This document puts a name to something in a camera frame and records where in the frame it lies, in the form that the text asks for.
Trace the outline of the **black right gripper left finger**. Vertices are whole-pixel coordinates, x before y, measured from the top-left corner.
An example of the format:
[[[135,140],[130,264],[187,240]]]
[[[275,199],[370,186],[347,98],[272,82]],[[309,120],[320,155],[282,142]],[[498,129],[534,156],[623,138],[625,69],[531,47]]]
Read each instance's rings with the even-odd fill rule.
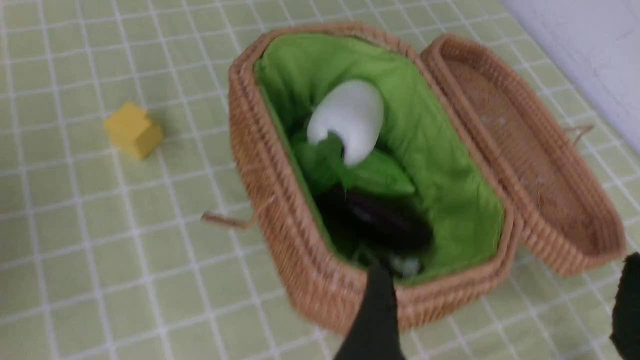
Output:
[[[367,271],[365,294],[335,360],[404,360],[393,276],[375,264]]]

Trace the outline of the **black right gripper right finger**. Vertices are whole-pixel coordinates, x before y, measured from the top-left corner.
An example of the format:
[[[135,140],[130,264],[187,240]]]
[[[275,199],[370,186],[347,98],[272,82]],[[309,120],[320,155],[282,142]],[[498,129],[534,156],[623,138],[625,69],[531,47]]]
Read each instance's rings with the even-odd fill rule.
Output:
[[[631,253],[624,260],[612,309],[610,335],[622,360],[640,358],[640,254]]]

